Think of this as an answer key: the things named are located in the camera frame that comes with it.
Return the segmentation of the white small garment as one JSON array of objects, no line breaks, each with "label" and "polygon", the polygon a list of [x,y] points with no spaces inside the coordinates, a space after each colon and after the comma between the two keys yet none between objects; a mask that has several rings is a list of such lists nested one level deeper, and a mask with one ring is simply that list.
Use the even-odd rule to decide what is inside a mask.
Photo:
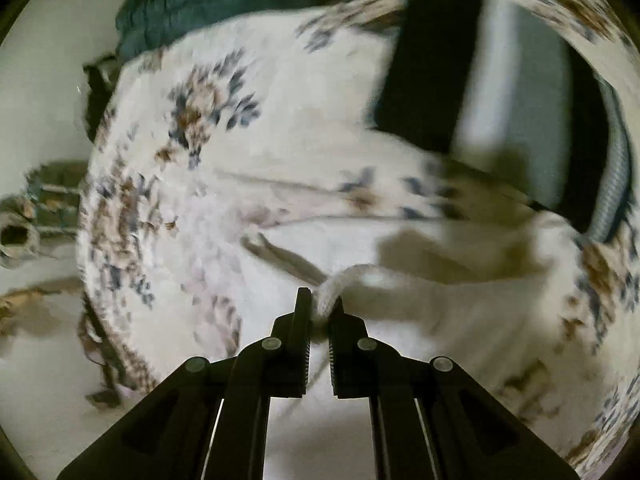
[{"label": "white small garment", "polygon": [[334,302],[372,336],[418,360],[450,356],[563,457],[588,427],[579,387],[585,346],[567,333],[579,271],[574,230],[555,214],[517,224],[318,218],[246,232],[243,339],[314,291],[306,399],[271,414],[270,479],[369,479],[360,401],[329,386],[324,326]]}]

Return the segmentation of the clothes pile on floor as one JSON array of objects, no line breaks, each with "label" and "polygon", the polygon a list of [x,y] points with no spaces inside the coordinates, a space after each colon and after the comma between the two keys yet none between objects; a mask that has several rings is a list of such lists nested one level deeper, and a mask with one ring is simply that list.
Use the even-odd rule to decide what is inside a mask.
[{"label": "clothes pile on floor", "polygon": [[111,410],[121,406],[126,398],[146,396],[158,385],[149,367],[103,327],[85,292],[81,299],[77,337],[85,357],[100,368],[102,376],[101,388],[87,394],[86,400],[99,410]]}]

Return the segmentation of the floral and checked blanket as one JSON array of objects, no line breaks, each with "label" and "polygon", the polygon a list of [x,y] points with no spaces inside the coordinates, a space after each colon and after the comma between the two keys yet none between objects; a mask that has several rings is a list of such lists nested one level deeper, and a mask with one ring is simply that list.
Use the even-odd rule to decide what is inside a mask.
[{"label": "floral and checked blanket", "polygon": [[620,100],[634,180],[620,226],[600,243],[490,174],[375,127],[407,1],[242,14],[128,62],[82,193],[86,294],[159,385],[186,359],[231,358],[269,330],[274,319],[243,339],[250,230],[318,218],[511,225],[555,214],[575,233],[566,329],[586,349],[579,387],[589,400],[588,427],[570,456],[558,454],[579,478],[601,479],[639,417],[639,49],[608,0],[509,0]]}]

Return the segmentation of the black grey striped garment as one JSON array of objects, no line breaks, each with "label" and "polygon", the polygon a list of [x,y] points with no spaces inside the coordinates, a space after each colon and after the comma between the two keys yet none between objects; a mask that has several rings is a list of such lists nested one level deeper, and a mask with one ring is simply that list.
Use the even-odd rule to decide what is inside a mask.
[{"label": "black grey striped garment", "polygon": [[634,170],[616,91],[509,0],[408,0],[372,119],[513,186],[596,242],[623,220]]}]

